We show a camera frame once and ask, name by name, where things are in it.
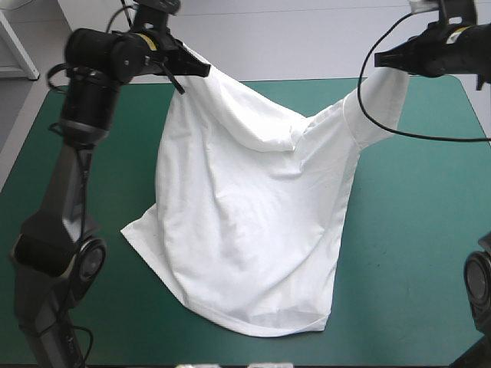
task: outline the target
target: t-shirt sleeve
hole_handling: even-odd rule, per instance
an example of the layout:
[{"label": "t-shirt sleeve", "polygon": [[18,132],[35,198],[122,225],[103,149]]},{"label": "t-shirt sleeve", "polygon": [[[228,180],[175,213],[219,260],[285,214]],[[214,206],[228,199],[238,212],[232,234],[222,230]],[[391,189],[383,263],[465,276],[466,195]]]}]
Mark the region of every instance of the t-shirt sleeve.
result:
[{"label": "t-shirt sleeve", "polygon": [[[365,110],[379,123],[397,129],[408,82],[406,72],[388,67],[378,68],[361,85],[361,100]],[[392,133],[376,126],[363,114],[357,90],[353,90],[343,100],[343,114],[361,150],[392,136]]]}]

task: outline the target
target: white t-shirt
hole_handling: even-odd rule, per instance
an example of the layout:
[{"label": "white t-shirt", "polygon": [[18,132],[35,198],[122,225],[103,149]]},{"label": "white t-shirt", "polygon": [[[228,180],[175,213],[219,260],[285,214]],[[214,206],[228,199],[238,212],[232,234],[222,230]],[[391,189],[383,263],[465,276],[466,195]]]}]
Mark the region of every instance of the white t-shirt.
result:
[{"label": "white t-shirt", "polygon": [[[124,236],[184,306],[221,326],[324,330],[360,151],[390,134],[363,116],[356,91],[303,117],[215,67],[179,81],[157,203]],[[396,127],[407,82],[377,69],[362,85],[368,112]]]}]

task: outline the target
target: green table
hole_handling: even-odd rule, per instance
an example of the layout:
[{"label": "green table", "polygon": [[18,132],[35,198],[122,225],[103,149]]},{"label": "green table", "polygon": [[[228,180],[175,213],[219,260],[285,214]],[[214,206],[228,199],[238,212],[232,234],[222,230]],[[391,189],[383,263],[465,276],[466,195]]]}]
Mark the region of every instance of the green table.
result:
[{"label": "green table", "polygon": [[[355,80],[247,84],[309,115],[342,98]],[[154,202],[157,147],[172,93],[168,84],[124,87],[110,137],[96,150],[89,212],[103,226],[109,256],[72,313],[94,331],[89,364],[440,365],[479,338],[462,274],[466,256],[479,249],[476,240],[491,229],[486,143],[394,137],[362,153],[324,332],[246,337],[182,307],[119,233]],[[34,362],[13,316],[14,272],[6,255],[22,220],[41,203],[61,147],[47,127],[61,103],[62,96],[47,96],[0,194],[0,363]],[[483,135],[452,77],[413,77],[400,127]]]}]

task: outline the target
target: gray floor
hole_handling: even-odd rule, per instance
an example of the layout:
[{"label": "gray floor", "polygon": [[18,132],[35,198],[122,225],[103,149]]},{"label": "gray floor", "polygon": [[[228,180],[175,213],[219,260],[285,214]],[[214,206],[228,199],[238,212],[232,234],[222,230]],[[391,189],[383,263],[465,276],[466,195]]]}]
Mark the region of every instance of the gray floor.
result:
[{"label": "gray floor", "polygon": [[31,87],[32,82],[29,80],[0,80],[0,111],[2,112],[0,147],[5,145]]},{"label": "gray floor", "polygon": [[0,79],[0,188],[48,92],[44,76],[50,67],[63,61],[63,46],[70,34],[57,0],[34,0],[4,14],[41,77],[34,82]]}]

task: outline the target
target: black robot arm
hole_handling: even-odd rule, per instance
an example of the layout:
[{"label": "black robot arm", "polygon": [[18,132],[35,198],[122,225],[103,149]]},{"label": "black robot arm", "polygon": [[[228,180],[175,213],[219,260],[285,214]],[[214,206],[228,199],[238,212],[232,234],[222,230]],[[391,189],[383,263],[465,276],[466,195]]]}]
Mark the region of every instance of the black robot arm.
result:
[{"label": "black robot arm", "polygon": [[179,0],[137,0],[129,32],[78,29],[65,48],[70,78],[60,120],[63,136],[41,208],[21,226],[12,249],[15,316],[41,368],[81,368],[84,358],[68,316],[101,269],[104,240],[86,211],[95,146],[109,133],[120,87],[144,74],[206,77],[210,66],[192,55],[167,27]]}]

